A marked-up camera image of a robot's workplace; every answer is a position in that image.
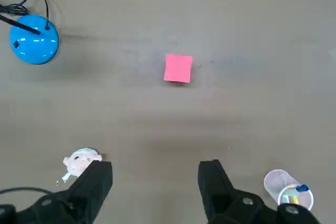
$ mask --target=gray floor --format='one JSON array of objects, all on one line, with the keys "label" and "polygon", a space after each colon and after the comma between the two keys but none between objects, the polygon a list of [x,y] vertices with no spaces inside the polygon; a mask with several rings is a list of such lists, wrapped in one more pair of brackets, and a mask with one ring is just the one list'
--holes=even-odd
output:
[{"label": "gray floor", "polygon": [[[0,24],[1,188],[64,189],[63,158],[90,146],[115,175],[97,223],[206,223],[196,178],[211,158],[271,207],[263,178],[285,169],[335,219],[335,0],[49,3],[62,42],[46,65],[18,60]],[[166,53],[194,57],[189,86],[163,82]]]}]

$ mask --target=black wire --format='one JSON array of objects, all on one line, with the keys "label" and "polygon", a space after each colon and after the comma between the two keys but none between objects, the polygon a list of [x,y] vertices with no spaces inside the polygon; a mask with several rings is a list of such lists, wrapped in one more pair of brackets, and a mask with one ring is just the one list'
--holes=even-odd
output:
[{"label": "black wire", "polygon": [[[18,4],[10,4],[10,5],[1,5],[0,4],[0,13],[7,13],[10,15],[17,15],[17,16],[25,16],[29,14],[28,9],[23,5],[27,2],[27,0],[23,0]],[[49,30],[49,7],[48,7],[48,3],[47,0],[44,0],[44,2],[46,3],[46,18],[47,18],[47,22],[46,22],[46,29]]]},{"label": "black wire", "polygon": [[48,191],[46,189],[38,188],[38,187],[12,187],[4,190],[0,190],[1,194],[12,193],[14,191],[37,191],[39,193],[44,193],[46,195],[53,195],[56,197],[56,200],[62,202],[66,206],[69,207],[69,203],[67,203],[64,199],[61,198],[59,194],[53,193],[52,191]]}]

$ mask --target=blue cap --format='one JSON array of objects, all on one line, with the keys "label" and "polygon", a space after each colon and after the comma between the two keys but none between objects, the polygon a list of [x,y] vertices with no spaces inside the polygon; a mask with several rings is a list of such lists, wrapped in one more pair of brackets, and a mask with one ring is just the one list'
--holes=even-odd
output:
[{"label": "blue cap", "polygon": [[309,191],[309,188],[306,185],[301,185],[301,186],[296,187],[296,191],[298,191],[299,193],[302,193],[304,191]]}]

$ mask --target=black cable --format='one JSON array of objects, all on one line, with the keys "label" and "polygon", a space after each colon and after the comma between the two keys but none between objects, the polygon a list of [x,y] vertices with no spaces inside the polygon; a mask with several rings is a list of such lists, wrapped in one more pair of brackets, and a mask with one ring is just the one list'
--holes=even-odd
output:
[{"label": "black cable", "polygon": [[33,29],[33,28],[29,27],[29,26],[26,26],[24,24],[21,24],[18,21],[12,20],[10,18],[6,18],[5,16],[2,16],[1,14],[0,14],[0,20],[3,21],[3,22],[6,22],[9,25],[16,26],[16,27],[21,28],[23,30],[29,31],[29,32],[31,32],[33,34],[37,34],[37,35],[41,34],[40,31],[38,31],[36,29]]},{"label": "black cable", "polygon": [[69,203],[67,203],[64,199],[62,199],[59,194],[56,194],[56,193],[53,193],[52,191],[48,191],[46,189],[42,189],[42,188],[38,188],[38,187],[12,187],[12,188],[8,188],[8,189],[0,190],[0,195],[1,194],[6,194],[6,193],[12,193],[14,191],[37,191],[39,193],[43,193],[43,194],[46,194],[46,195],[53,195],[53,196],[55,196],[57,201],[60,201],[63,204],[65,204],[66,206],[70,207]]},{"label": "black cable", "polygon": [[[0,13],[6,13],[6,14],[10,14],[10,15],[17,15],[17,16],[25,16],[29,14],[28,9],[23,5],[27,2],[27,0],[23,0],[18,4],[10,4],[10,5],[1,5],[0,4]],[[48,3],[47,0],[44,0],[45,4],[46,4],[46,30],[49,30],[49,7],[48,7]]]}]

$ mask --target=pink cube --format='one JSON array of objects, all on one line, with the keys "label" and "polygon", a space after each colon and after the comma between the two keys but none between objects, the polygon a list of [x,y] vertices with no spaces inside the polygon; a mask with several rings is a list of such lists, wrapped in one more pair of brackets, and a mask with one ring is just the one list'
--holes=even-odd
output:
[{"label": "pink cube", "polygon": [[190,82],[193,57],[185,55],[166,55],[165,81]]}]

